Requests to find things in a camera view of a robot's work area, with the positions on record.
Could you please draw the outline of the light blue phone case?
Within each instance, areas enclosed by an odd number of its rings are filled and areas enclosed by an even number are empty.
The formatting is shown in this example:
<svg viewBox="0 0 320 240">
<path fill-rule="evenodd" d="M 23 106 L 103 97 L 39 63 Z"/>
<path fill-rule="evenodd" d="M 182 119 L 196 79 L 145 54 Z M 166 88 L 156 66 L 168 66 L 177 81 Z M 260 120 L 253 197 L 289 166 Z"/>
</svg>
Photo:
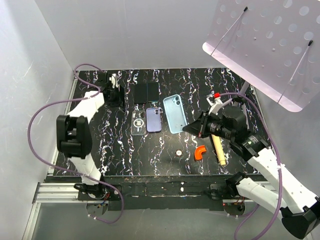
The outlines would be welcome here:
<svg viewBox="0 0 320 240">
<path fill-rule="evenodd" d="M 163 106 L 170 132 L 172 134 L 181 133 L 183 127 L 187 125 L 187 119 L 180 95 L 166 97 L 163 100 Z"/>
</svg>

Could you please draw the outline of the dark phone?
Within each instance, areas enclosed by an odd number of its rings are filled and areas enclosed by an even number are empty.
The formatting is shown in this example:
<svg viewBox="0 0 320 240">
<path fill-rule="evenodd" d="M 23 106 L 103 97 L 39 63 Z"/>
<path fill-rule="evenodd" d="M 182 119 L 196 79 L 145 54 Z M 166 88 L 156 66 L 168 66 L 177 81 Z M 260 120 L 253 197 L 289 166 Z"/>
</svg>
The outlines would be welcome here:
<svg viewBox="0 0 320 240">
<path fill-rule="evenodd" d="M 134 104 L 143 105 L 147 102 L 147 84 L 139 83 L 134 86 Z"/>
</svg>

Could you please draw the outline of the clear magsafe phone case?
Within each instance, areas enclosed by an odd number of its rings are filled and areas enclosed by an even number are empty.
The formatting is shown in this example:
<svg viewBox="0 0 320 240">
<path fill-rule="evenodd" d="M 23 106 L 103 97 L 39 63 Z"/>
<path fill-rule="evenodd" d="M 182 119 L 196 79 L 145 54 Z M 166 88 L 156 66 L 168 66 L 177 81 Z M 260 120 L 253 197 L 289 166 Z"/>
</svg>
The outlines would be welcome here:
<svg viewBox="0 0 320 240">
<path fill-rule="evenodd" d="M 134 110 L 131 115 L 130 132 L 133 136 L 144 136 L 146 134 L 146 112 Z"/>
</svg>

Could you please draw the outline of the lilac phone case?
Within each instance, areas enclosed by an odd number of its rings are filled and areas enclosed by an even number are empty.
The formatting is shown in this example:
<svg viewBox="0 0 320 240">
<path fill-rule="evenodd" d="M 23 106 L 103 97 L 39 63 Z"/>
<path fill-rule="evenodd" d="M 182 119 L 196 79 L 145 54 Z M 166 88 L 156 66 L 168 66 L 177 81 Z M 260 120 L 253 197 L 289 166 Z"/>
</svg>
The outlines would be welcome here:
<svg viewBox="0 0 320 240">
<path fill-rule="evenodd" d="M 146 129 L 149 133 L 158 133 L 162 130 L 161 112 L 157 107 L 146 109 Z"/>
</svg>

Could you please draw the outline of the black smartphone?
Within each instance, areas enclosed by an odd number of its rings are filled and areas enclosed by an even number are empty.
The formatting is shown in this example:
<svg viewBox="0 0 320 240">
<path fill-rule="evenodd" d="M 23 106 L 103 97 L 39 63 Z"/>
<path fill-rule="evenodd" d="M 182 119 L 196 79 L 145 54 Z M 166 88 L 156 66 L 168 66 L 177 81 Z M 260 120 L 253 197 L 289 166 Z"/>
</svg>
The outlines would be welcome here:
<svg viewBox="0 0 320 240">
<path fill-rule="evenodd" d="M 160 99 L 159 95 L 159 83 L 148 82 L 147 83 L 147 101 L 149 103 L 158 102 Z"/>
</svg>

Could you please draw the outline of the orange elbow pipe piece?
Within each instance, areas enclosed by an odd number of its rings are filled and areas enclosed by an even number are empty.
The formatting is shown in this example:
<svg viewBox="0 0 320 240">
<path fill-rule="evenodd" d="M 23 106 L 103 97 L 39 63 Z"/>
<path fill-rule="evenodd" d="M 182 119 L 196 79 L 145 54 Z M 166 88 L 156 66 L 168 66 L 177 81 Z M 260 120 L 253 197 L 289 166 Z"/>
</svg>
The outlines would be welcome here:
<svg viewBox="0 0 320 240">
<path fill-rule="evenodd" d="M 203 159 L 203 155 L 207 152 L 207 149 L 204 145 L 198 146 L 194 151 L 194 160 L 201 161 Z"/>
</svg>

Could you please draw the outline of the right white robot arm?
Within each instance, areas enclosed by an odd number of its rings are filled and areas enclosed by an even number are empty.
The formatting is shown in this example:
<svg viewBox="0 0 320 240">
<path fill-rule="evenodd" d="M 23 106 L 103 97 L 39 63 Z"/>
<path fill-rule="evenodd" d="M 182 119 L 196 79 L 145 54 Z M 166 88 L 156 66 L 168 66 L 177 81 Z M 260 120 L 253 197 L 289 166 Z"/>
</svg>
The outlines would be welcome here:
<svg viewBox="0 0 320 240">
<path fill-rule="evenodd" d="M 278 164 L 276 149 L 248 130 L 246 120 L 238 107 L 226 106 L 222 117 L 204 111 L 196 121 L 184 126 L 183 131 L 199 138 L 215 135 L 228 140 L 231 149 L 258 170 L 276 191 L 270 191 L 238 172 L 226 180 L 227 195 L 232 199 L 242 196 L 255 201 L 275 213 L 291 235 L 306 240 L 320 224 L 320 198 L 283 164 Z"/>
</svg>

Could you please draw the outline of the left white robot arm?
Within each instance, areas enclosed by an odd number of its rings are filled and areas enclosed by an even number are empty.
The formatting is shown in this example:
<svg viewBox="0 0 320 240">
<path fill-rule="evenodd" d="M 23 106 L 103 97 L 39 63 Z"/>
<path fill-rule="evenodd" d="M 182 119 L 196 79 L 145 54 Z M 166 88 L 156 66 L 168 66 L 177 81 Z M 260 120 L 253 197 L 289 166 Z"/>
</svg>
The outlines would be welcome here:
<svg viewBox="0 0 320 240">
<path fill-rule="evenodd" d="M 114 73 L 99 72 L 95 84 L 100 92 L 91 90 L 85 93 L 73 110 L 56 119 L 57 150 L 62 153 L 84 174 L 82 185 L 89 188 L 89 194 L 95 200 L 106 196 L 106 187 L 93 179 L 100 181 L 102 174 L 96 167 L 91 155 L 93 140 L 89 123 L 98 110 L 107 106 L 125 110 L 124 88 L 118 83 Z"/>
</svg>

